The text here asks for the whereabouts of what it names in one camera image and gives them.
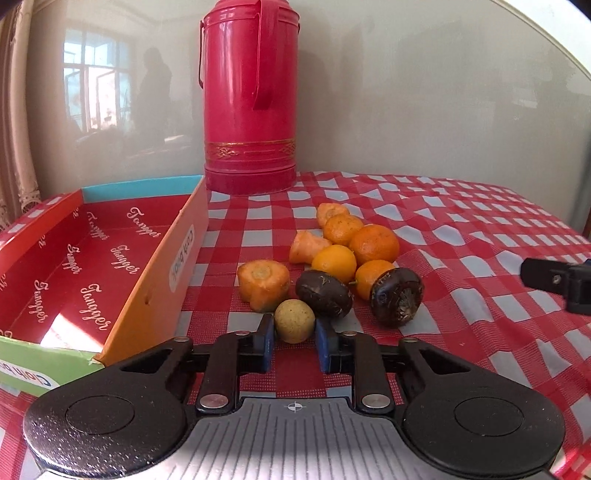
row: silhouette of person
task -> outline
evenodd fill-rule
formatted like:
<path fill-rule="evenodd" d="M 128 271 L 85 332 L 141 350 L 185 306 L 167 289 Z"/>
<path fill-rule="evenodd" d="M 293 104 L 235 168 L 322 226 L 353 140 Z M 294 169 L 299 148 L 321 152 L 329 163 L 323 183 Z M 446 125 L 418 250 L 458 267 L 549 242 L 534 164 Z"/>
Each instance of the silhouette of person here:
<path fill-rule="evenodd" d="M 134 123 L 140 148 L 164 144 L 165 128 L 170 114 L 170 81 L 172 73 L 156 47 L 144 53 L 146 75 L 139 86 L 134 108 Z"/>

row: cardboard box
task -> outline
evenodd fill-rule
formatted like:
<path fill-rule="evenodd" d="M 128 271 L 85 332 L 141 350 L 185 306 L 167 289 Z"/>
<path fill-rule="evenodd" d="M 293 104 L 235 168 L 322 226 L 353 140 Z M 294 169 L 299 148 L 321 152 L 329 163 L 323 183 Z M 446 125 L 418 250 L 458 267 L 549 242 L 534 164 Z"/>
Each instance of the cardboard box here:
<path fill-rule="evenodd" d="M 0 234 L 0 382 L 42 395 L 171 338 L 207 223 L 201 176 L 29 211 Z"/>

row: checkered tablecloth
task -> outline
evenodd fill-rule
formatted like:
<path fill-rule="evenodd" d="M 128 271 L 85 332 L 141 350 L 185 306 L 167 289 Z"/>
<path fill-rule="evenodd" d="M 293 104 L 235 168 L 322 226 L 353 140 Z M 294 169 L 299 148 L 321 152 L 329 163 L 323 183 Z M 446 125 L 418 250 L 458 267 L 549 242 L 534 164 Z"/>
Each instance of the checkered tablecloth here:
<path fill-rule="evenodd" d="M 421 338 L 477 365 L 535 388 L 555 402 L 566 439 L 554 466 L 565 480 L 590 475 L 591 319 L 565 313 L 563 301 L 524 288 L 525 257 L 580 263 L 589 242 L 556 217 L 502 187 L 428 177 L 304 173 L 288 192 L 230 197 L 212 192 L 209 231 L 187 291 L 178 332 L 213 342 L 233 330 L 255 330 L 261 315 L 238 294 L 236 269 L 249 260 L 287 264 L 296 230 L 317 230 L 316 206 L 346 204 L 366 223 L 400 238 L 398 265 L 424 279 L 416 318 L 399 330 L 380 327 L 367 305 L 337 322 L 339 331 L 370 333 L 396 344 Z M 302 266 L 289 265 L 293 281 Z M 279 343 L 272 370 L 247 375 L 243 394 L 324 397 L 350 394 L 344 375 L 323 375 L 313 340 Z M 30 395 L 0 388 L 0 480 L 30 480 L 36 467 L 21 437 Z"/>

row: red thermos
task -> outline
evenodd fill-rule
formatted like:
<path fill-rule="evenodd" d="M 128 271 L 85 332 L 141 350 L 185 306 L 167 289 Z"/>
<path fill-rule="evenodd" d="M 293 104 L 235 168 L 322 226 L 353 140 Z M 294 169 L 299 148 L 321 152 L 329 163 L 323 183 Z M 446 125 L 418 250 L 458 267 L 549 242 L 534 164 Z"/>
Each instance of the red thermos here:
<path fill-rule="evenodd" d="M 294 184 L 299 19 L 286 0 L 220 0 L 201 22 L 211 190 L 256 195 Z"/>

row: thermos base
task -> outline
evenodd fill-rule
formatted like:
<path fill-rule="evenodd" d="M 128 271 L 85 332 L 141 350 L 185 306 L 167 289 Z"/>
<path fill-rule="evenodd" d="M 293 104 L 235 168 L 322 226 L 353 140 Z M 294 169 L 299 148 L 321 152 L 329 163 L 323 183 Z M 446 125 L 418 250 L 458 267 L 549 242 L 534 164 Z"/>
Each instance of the thermos base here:
<path fill-rule="evenodd" d="M 229 195 L 266 195 L 282 192 L 296 182 L 295 164 L 273 171 L 224 172 L 205 166 L 207 188 Z"/>

